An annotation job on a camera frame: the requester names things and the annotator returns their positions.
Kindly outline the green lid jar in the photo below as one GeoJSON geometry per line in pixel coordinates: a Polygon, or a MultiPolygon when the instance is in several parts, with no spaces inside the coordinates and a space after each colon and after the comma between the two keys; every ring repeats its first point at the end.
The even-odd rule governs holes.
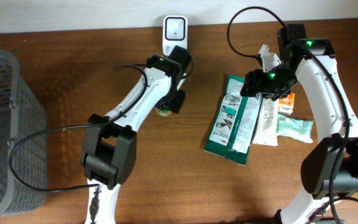
{"type": "Polygon", "coordinates": [[[168,110],[168,109],[159,109],[157,107],[154,108],[155,109],[155,112],[159,115],[159,116],[162,116],[162,117],[168,117],[170,115],[173,114],[172,111],[168,110]]]}

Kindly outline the orange Kleenex tissue pack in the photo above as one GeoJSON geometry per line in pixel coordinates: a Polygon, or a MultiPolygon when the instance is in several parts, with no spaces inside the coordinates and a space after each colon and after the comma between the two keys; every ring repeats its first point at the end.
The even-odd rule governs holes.
{"type": "Polygon", "coordinates": [[[295,104],[295,94],[290,93],[287,97],[279,99],[278,112],[280,114],[291,115],[295,104]]]}

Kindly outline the mint green tissue pack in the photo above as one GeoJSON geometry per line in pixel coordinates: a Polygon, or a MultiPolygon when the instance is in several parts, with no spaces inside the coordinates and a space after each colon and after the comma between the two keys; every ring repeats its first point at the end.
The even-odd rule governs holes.
{"type": "Polygon", "coordinates": [[[312,143],[313,121],[294,119],[278,114],[277,135],[289,137],[304,143],[312,143]]]}

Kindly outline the white lotion tube gold cap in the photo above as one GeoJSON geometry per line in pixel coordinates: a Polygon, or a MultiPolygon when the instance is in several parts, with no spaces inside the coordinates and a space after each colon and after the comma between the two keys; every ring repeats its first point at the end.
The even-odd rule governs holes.
{"type": "Polygon", "coordinates": [[[278,146],[277,141],[277,119],[278,100],[272,101],[264,98],[260,108],[257,128],[254,134],[253,144],[266,146],[278,146]]]}

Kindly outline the green 3M wipes pack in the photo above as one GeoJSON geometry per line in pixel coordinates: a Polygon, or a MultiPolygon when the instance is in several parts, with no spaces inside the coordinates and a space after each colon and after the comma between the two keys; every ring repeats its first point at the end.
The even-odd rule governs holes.
{"type": "Polygon", "coordinates": [[[262,104],[260,95],[241,96],[244,78],[229,75],[218,113],[204,150],[244,165],[250,151],[262,104]]]}

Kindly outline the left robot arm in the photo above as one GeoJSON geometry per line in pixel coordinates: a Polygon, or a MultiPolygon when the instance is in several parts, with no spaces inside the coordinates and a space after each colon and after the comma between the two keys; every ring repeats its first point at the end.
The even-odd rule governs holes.
{"type": "Polygon", "coordinates": [[[169,56],[153,55],[143,65],[128,63],[141,78],[104,116],[87,121],[80,164],[90,184],[87,223],[114,223],[118,193],[136,161],[137,132],[154,109],[178,112],[185,99],[182,84],[193,66],[189,50],[175,46],[169,56]]]}

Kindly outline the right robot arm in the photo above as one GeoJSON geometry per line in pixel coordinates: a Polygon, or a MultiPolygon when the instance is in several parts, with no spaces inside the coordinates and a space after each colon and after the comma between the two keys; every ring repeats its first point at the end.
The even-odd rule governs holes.
{"type": "Polygon", "coordinates": [[[318,223],[327,210],[358,192],[358,119],[337,71],[328,39],[309,39],[303,24],[283,26],[279,53],[262,47],[260,68],[245,77],[242,96],[277,100],[300,84],[310,104],[318,145],[301,164],[302,188],[274,223],[318,223]]]}

